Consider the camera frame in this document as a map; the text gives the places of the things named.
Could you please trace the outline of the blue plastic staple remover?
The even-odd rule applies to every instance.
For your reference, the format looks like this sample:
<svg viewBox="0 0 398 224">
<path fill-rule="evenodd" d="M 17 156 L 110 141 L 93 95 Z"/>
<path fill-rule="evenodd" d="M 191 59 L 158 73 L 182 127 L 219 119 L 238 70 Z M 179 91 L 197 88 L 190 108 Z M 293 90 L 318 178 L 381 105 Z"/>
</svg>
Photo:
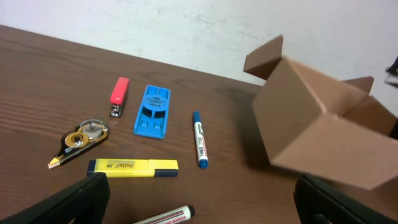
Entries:
<svg viewBox="0 0 398 224">
<path fill-rule="evenodd" d="M 167 131 L 171 91 L 147 85 L 134 123 L 133 133 L 164 139 Z"/>
</svg>

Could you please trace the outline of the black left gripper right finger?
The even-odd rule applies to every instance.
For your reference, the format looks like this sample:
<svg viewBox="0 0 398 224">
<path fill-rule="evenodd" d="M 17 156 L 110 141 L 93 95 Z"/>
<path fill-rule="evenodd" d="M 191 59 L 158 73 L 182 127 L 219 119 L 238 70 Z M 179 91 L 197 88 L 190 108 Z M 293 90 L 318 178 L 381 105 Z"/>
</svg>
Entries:
<svg viewBox="0 0 398 224">
<path fill-rule="evenodd" d="M 305 224 L 397 224 L 312 175 L 297 181 L 294 202 L 300 222 Z"/>
</svg>

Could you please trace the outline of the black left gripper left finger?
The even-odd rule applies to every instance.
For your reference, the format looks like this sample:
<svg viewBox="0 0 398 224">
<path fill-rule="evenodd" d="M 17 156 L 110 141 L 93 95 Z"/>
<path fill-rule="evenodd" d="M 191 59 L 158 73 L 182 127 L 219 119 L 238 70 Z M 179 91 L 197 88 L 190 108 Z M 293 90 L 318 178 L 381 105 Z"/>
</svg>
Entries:
<svg viewBox="0 0 398 224">
<path fill-rule="evenodd" d="M 101 223 L 109 198 L 108 178 L 97 172 L 1 223 Z"/>
</svg>

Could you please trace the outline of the brown cardboard box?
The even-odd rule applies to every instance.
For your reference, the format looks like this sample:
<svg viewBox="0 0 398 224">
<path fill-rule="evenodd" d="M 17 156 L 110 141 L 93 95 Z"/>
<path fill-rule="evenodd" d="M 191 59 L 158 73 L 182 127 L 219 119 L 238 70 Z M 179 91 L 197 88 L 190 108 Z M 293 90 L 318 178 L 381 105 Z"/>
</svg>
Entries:
<svg viewBox="0 0 398 224">
<path fill-rule="evenodd" d="M 397 118 L 370 94 L 373 77 L 337 80 L 288 58 L 278 35 L 246 56 L 265 80 L 252 107 L 276 167 L 375 189 L 397 177 Z"/>
</svg>

